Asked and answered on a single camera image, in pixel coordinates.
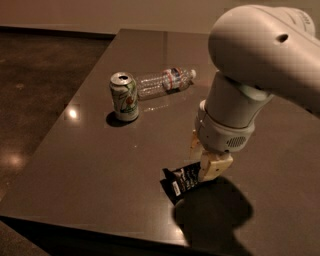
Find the white wall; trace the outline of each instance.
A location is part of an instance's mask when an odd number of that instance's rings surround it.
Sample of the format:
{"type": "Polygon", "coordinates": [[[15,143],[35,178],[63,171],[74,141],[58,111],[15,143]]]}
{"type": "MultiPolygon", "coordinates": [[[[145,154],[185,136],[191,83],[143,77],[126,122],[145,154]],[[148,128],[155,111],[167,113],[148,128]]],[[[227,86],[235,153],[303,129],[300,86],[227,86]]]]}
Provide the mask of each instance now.
{"type": "Polygon", "coordinates": [[[316,23],[317,0],[1,0],[0,25],[116,34],[121,28],[209,33],[226,9],[243,4],[304,9],[316,23]]]}

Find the plastic bottle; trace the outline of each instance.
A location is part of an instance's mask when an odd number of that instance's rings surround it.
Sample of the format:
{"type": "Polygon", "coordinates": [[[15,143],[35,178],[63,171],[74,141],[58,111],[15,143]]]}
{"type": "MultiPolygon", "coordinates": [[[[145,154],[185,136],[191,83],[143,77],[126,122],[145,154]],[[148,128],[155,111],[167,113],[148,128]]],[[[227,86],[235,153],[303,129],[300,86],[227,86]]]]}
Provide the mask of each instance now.
{"type": "Polygon", "coordinates": [[[194,69],[170,68],[162,73],[137,77],[139,100],[147,100],[187,89],[196,77],[194,69]]]}

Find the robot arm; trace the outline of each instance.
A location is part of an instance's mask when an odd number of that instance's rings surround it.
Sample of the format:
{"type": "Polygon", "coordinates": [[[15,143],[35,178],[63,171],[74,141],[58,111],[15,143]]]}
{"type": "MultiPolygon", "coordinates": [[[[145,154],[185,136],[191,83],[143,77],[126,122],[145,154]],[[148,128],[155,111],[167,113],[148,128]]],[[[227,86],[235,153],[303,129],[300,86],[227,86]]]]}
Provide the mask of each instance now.
{"type": "Polygon", "coordinates": [[[195,121],[206,150],[200,181],[228,168],[230,152],[246,145],[273,94],[320,116],[320,43],[314,35],[311,18],[293,8],[241,6],[214,24],[209,52],[219,71],[195,121]]]}

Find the white bottle cap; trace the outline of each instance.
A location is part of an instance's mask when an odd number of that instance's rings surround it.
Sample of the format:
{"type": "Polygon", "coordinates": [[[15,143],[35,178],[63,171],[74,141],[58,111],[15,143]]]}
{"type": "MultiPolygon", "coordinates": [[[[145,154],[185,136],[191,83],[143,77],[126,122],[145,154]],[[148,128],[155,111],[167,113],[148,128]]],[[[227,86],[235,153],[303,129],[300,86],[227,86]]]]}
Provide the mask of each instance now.
{"type": "Polygon", "coordinates": [[[197,76],[197,72],[194,69],[191,69],[191,78],[194,79],[197,76]]]}

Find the silver can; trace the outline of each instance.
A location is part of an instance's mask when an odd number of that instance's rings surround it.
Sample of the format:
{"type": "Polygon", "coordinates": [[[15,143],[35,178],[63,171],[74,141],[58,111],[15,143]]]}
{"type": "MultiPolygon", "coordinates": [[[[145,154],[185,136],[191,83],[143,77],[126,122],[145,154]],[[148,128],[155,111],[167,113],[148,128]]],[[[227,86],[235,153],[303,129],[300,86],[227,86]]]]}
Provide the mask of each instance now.
{"type": "Polygon", "coordinates": [[[139,115],[137,86],[131,74],[118,72],[111,76],[110,90],[116,117],[130,122],[139,115]]]}

